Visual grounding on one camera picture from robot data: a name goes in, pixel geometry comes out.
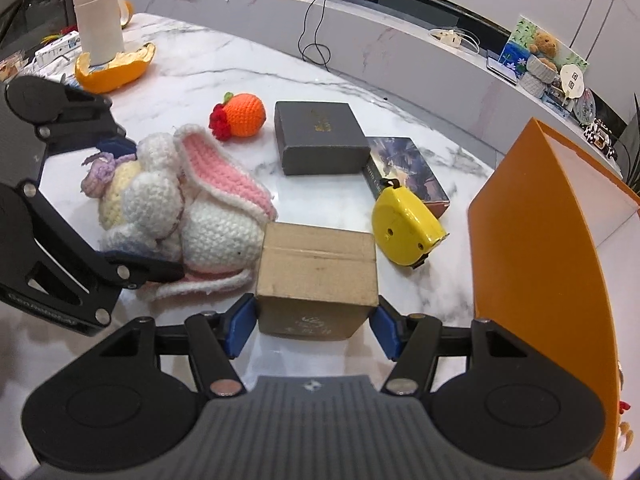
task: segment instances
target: gray box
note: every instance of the gray box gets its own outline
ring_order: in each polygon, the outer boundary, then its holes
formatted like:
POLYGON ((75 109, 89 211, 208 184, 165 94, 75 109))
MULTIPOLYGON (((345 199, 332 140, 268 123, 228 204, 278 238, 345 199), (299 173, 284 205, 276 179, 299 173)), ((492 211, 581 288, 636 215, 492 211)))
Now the gray box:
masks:
POLYGON ((367 138, 347 103, 278 101, 276 141, 286 175, 359 173, 367 138))

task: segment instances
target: frosted water bottle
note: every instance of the frosted water bottle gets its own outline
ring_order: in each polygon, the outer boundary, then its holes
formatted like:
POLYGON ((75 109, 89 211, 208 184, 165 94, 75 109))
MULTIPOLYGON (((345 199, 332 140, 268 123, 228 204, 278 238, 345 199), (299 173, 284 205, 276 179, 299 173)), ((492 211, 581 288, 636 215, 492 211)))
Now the frosted water bottle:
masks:
POLYGON ((124 51, 118 0, 73 0, 80 45, 91 66, 110 62, 124 51))

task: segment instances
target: crochet bunny ear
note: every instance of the crochet bunny ear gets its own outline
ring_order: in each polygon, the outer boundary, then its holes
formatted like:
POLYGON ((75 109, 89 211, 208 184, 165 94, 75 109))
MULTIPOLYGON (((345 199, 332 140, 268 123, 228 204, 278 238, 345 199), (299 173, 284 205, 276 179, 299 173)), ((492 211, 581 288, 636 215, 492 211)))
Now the crochet bunny ear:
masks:
POLYGON ((194 184, 260 224, 276 219, 269 191, 225 153, 207 130, 187 124, 178 128, 174 137, 184 173, 194 184))

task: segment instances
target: painting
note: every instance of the painting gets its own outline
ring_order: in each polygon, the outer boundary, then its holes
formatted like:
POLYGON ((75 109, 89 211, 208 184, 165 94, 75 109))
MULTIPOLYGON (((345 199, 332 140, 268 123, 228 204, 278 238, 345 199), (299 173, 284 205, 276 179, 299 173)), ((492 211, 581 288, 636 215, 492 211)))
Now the painting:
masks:
MULTIPOLYGON (((522 77, 522 75, 527 71, 527 59, 531 56, 529 46, 534 44, 534 38, 539 32, 542 32, 549 37, 553 36, 531 20, 521 16, 518 20, 518 24, 507 40, 507 43, 504 45, 502 53, 500 54, 499 62, 504 66, 515 70, 518 77, 522 77)), ((589 64, 585 60, 561 41, 556 40, 556 43, 556 55, 550 58, 550 60, 558 67, 558 72, 560 72, 560 69, 567 64, 577 65, 583 73, 587 70, 589 64)))

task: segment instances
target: red crochet flower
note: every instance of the red crochet flower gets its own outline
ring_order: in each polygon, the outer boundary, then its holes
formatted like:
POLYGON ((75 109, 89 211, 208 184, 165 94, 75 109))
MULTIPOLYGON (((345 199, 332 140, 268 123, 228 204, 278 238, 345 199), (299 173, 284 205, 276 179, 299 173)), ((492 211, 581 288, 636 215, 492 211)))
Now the red crochet flower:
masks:
POLYGON ((226 121, 226 112, 222 104, 213 107, 209 116, 209 128, 217 140, 229 140, 231 138, 231 126, 226 121))

